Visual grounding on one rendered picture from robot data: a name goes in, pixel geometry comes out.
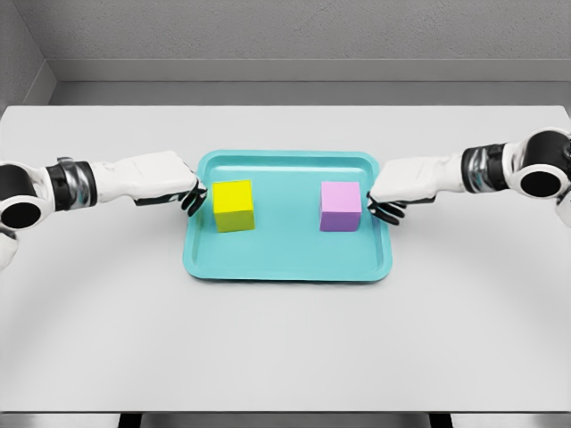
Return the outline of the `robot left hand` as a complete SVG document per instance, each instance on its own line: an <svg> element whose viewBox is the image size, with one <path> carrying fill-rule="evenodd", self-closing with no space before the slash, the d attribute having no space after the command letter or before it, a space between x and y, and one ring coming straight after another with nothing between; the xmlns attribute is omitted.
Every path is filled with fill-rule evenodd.
<svg viewBox="0 0 571 428"><path fill-rule="evenodd" d="M208 189L173 151L139 155L127 163L128 196L136 206L179 202L192 217L206 201Z"/></svg>

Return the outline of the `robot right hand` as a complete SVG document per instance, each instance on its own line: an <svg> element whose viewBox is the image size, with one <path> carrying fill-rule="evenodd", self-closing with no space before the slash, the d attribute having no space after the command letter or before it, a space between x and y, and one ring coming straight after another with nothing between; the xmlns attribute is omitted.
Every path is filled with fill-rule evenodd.
<svg viewBox="0 0 571 428"><path fill-rule="evenodd" d="M445 158L389 160L367 193L369 213L398 226L409 205L434 203L442 190Z"/></svg>

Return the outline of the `pink cube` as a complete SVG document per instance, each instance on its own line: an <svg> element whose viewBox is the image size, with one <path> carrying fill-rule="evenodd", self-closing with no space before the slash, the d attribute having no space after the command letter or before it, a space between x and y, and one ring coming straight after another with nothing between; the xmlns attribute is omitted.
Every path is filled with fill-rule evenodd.
<svg viewBox="0 0 571 428"><path fill-rule="evenodd" d="M362 208L359 182L323 181L320 186L322 232L355 232Z"/></svg>

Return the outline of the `yellow cube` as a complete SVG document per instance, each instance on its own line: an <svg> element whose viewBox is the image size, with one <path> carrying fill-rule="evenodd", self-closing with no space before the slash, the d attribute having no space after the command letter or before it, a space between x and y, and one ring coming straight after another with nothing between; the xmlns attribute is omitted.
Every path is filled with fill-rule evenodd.
<svg viewBox="0 0 571 428"><path fill-rule="evenodd" d="M212 210L219 233L255 228L252 182L237 180L212 185Z"/></svg>

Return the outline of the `teal rectangular tray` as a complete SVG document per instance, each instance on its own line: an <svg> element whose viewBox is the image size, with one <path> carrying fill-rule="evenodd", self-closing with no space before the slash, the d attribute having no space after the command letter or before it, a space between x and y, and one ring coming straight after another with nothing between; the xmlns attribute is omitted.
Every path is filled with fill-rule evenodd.
<svg viewBox="0 0 571 428"><path fill-rule="evenodd" d="M249 180L255 228L220 233L212 198L187 223L186 271L213 280L375 282L393 266L386 223L364 212L354 232L319 229L324 181L372 186L378 162L364 152L217 150L197 175L207 187Z"/></svg>

